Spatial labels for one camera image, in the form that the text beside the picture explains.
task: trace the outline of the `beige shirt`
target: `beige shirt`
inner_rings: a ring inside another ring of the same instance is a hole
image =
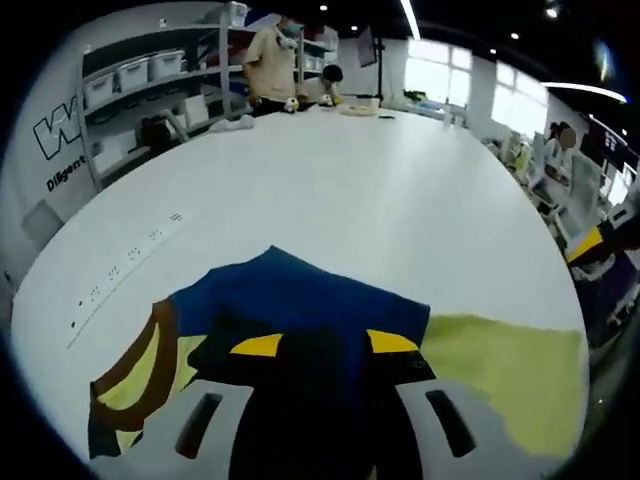
[[[252,86],[256,93],[277,102],[296,95],[293,79],[295,50],[281,48],[275,27],[256,33],[247,49],[245,63],[253,65]]]
[[[302,84],[302,95],[306,95],[309,99],[309,102],[319,102],[322,100],[323,95],[331,95],[331,98],[334,99],[338,96],[338,91],[336,90],[335,85],[331,85],[327,88],[327,86],[322,83],[320,77],[310,78],[305,80]]]

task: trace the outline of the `monitor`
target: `monitor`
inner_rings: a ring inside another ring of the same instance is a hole
[[[633,162],[627,143],[601,122],[594,120],[589,122],[589,131],[582,137],[580,151],[601,167],[608,162],[620,172],[625,163]]]
[[[376,46],[373,40],[373,34],[371,33],[371,26],[364,29],[362,35],[358,37],[356,41],[358,48],[358,61],[360,67],[368,67],[378,61],[378,55]]]

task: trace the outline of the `small object on table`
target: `small object on table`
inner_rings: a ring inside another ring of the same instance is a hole
[[[290,97],[284,104],[284,111],[287,113],[295,113],[300,108],[300,103],[296,97]]]
[[[377,108],[353,105],[340,111],[340,115],[347,115],[351,117],[375,117],[377,113]]]
[[[319,105],[322,106],[322,107],[334,107],[335,106],[335,104],[333,103],[333,100],[331,99],[331,95],[327,95],[327,94],[324,94],[322,96],[322,98],[320,99]]]

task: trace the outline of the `ceiling light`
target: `ceiling light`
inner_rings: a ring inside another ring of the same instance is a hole
[[[577,83],[543,82],[542,86],[547,88],[567,88],[569,90],[582,90],[583,92],[597,93],[598,95],[604,95],[605,97],[613,98],[614,100],[618,100],[620,103],[628,102],[624,95],[621,95],[617,92],[612,92],[611,90],[607,90],[605,88],[592,87],[590,85],[580,85]]]
[[[402,3],[402,8],[404,9],[404,14],[407,17],[407,22],[409,22],[409,27],[411,28],[411,35],[413,35],[414,40],[420,40],[420,31],[418,30],[418,22],[416,22],[416,16],[413,14],[413,8],[411,8],[410,0],[400,0]]]

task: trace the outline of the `face mask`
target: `face mask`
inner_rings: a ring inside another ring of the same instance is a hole
[[[285,34],[287,37],[295,37],[300,33],[301,29],[302,29],[302,25],[300,25],[299,23],[290,21],[289,24],[286,27],[282,27],[280,31],[283,34]]]

